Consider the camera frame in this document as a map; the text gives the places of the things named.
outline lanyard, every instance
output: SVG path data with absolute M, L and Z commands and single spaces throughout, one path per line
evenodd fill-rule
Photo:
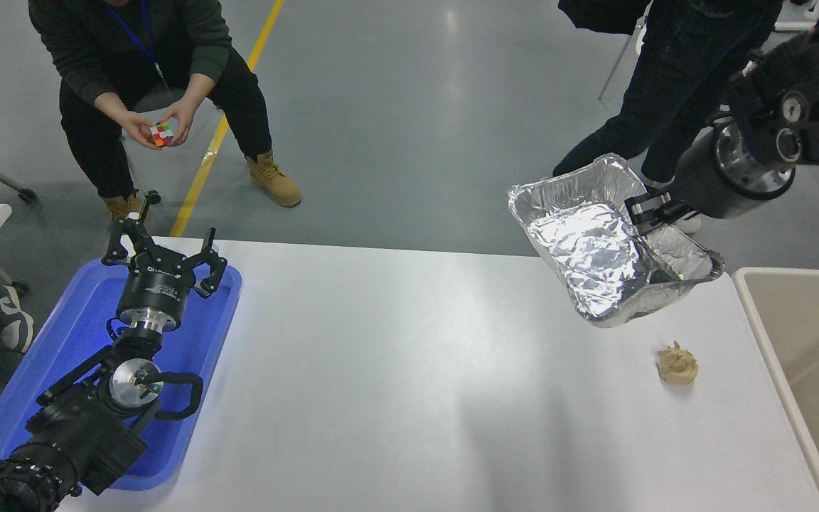
M 122 27 L 122 30 L 127 33 L 128 38 L 131 39 L 131 42 L 134 43 L 135 46 L 141 53 L 147 56 L 150 59 L 150 62 L 154 64 L 154 68 L 156 69 L 156 74 L 160 75 L 160 80 L 163 81 L 163 87 L 166 87 L 166 93 L 169 96 L 172 96 L 172 92 L 169 90 L 169 84 L 166 84 L 166 78 L 163 78 L 163 70 L 160 69 L 159 63 L 156 62 L 156 43 L 154 42 L 154 30 L 150 27 L 150 15 L 147 13 L 147 3 L 146 0 L 141 0 L 141 16 L 144 19 L 144 26 L 147 28 L 147 35 L 149 36 L 149 43 L 150 48 L 144 46 L 144 43 L 141 42 L 141 39 L 134 33 L 134 30 L 128 26 L 128 23 L 124 22 L 124 19 L 116 12 L 116 9 L 113 9 L 113 6 L 107 4 L 107 9 L 109 9 L 109 13 L 113 14 L 113 17 L 116 19 L 119 26 Z

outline robotic arm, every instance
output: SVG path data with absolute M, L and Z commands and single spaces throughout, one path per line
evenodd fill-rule
M 78 496 L 81 484 L 99 495 L 144 453 L 140 434 L 150 421 L 182 420 L 198 410 L 201 378 L 161 372 L 153 359 L 163 332 L 181 324 L 189 289 L 202 298 L 217 291 L 227 260 L 214 251 L 214 234 L 211 228 L 201 252 L 186 257 L 156 245 L 142 220 L 113 224 L 102 262 L 128 267 L 117 316 L 107 322 L 114 343 L 36 399 L 41 409 L 26 425 L 32 438 L 0 461 L 0 512 L 50 512 L 66 496 Z M 136 250 L 130 260 L 123 235 Z M 210 274 L 196 281 L 199 265 L 208 265 Z M 112 330 L 114 320 L 127 325 L 120 334 Z M 189 385 L 188 407 L 162 410 L 159 393 L 165 385 Z
M 698 211 L 734 218 L 819 165 L 819 20 L 732 78 L 724 121 L 685 152 L 674 181 L 626 201 L 641 234 Z

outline sneaker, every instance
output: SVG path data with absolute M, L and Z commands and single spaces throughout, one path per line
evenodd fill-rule
M 274 161 L 273 150 L 257 156 L 257 162 L 246 156 L 251 181 L 259 187 L 264 187 L 270 197 L 280 206 L 292 208 L 302 202 L 302 193 L 286 174 L 280 171 L 280 166 Z
M 33 318 L 21 310 L 21 301 L 12 286 L 0 286 L 0 339 L 19 353 L 27 352 L 33 339 Z
M 692 211 L 685 215 L 685 217 L 679 218 L 679 220 L 674 221 L 672 224 L 676 227 L 681 233 L 686 235 L 692 235 L 700 230 L 701 227 L 701 220 L 700 214 Z
M 126 218 L 128 214 L 141 210 L 141 201 L 136 194 L 132 194 L 128 198 L 118 196 L 116 198 L 101 198 L 101 200 L 107 205 L 110 220 Z

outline gray floor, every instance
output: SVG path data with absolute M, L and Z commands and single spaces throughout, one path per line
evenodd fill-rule
M 223 6 L 247 56 L 272 2 Z M 273 204 L 227 136 L 185 236 L 215 226 L 235 240 L 535 254 L 505 191 L 550 174 L 617 111 L 633 51 L 605 100 L 597 95 L 624 40 L 575 30 L 552 1 L 290 0 L 257 74 L 277 160 L 305 201 Z M 26 205 L 0 185 L 14 209 L 0 260 L 32 287 L 25 308 L 38 325 L 78 267 L 100 256 L 107 226 L 59 127 L 58 81 L 26 4 L 0 0 L 0 171 L 40 196 Z M 219 117 L 202 107 L 180 148 L 130 148 L 144 185 L 164 197 L 153 233 L 168 234 Z M 783 198 L 753 213 L 705 220 L 696 238 L 732 271 L 819 269 L 819 169 L 799 169 Z

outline jeans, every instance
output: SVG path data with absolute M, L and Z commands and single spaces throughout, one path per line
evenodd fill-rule
M 782 3 L 763 9 L 722 10 L 708 0 L 654 0 L 631 84 L 618 116 L 583 139 L 553 176 L 615 153 L 631 159 L 647 151 L 643 175 L 672 181 L 678 160 L 721 104 L 729 78 L 748 52 L 773 31 Z
M 171 87 L 188 87 L 191 48 L 179 48 L 171 55 L 160 55 L 160 68 Z M 143 55 L 100 59 L 107 77 L 123 103 L 131 108 L 155 85 L 162 85 L 154 65 Z M 242 56 L 230 49 L 230 60 L 209 100 L 223 107 L 230 130 L 242 153 L 256 159 L 271 149 L 267 126 L 267 105 L 257 86 L 256 75 Z M 128 158 L 122 146 L 121 127 L 97 108 L 85 103 L 64 81 L 59 91 L 59 110 L 68 146 L 81 171 L 97 187 L 101 198 L 128 197 L 134 184 L 128 171 Z

